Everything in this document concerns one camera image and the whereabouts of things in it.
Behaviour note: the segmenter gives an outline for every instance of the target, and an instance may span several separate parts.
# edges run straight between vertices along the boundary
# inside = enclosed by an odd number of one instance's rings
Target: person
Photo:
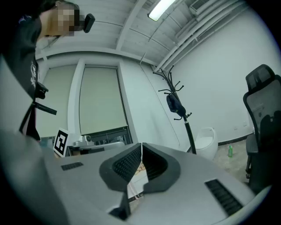
[[[60,37],[72,36],[75,31],[83,30],[85,19],[79,6],[66,0],[43,0],[31,9],[18,19],[17,24],[10,25],[12,31],[2,54],[4,63],[34,102],[40,76],[35,60],[36,43],[45,37],[51,38],[53,43]],[[36,110],[32,104],[19,130],[40,140],[35,120]]]

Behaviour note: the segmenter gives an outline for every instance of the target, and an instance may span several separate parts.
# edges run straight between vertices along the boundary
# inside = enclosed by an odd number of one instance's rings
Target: roller blind
[[[36,111],[36,128],[42,138],[56,136],[60,127],[66,130],[68,128],[68,98],[75,69],[76,65],[68,65],[48,70],[43,84],[49,92],[45,99],[38,102],[57,110],[57,115]]]
[[[116,69],[85,68],[79,116],[81,134],[127,126]]]

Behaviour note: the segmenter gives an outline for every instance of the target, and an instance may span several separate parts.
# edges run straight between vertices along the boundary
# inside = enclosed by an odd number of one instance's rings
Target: floor
[[[238,179],[240,182],[248,182],[246,178],[247,152],[246,140],[230,144],[232,146],[232,158],[228,157],[229,145],[219,146],[218,151],[213,159],[214,163]],[[131,213],[133,213],[137,206],[143,201],[144,196],[130,202]]]

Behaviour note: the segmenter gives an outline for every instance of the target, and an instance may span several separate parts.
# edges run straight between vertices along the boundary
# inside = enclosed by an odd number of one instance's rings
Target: black stand
[[[170,71],[168,73],[168,76],[165,74],[163,69],[161,69],[163,75],[159,74],[159,73],[154,73],[154,74],[160,75],[162,78],[164,78],[166,80],[169,88],[170,88],[170,90],[164,89],[164,90],[159,90],[159,91],[170,91],[170,93],[164,92],[164,94],[173,94],[177,98],[177,100],[180,102],[179,96],[177,96],[177,91],[180,91],[184,87],[184,85],[181,86],[181,88],[179,90],[176,90],[176,86],[180,83],[180,81],[175,86],[173,85],[173,79],[172,79],[172,73],[171,73],[172,68],[170,69]],[[193,154],[196,154],[196,148],[195,148],[195,144],[194,144],[192,131],[191,131],[189,122],[187,121],[188,117],[191,114],[192,113],[187,114],[187,115],[183,116],[183,118],[184,118],[184,125],[185,125],[186,131],[187,131],[187,134],[188,134],[188,138],[189,138],[189,142],[190,142],[191,152]]]

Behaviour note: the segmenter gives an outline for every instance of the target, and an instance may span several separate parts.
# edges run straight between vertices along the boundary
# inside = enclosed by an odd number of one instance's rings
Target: fluorescent light
[[[158,4],[154,7],[154,9],[148,14],[150,19],[157,21],[160,16],[169,8],[171,4],[173,4],[175,0],[161,0]]]

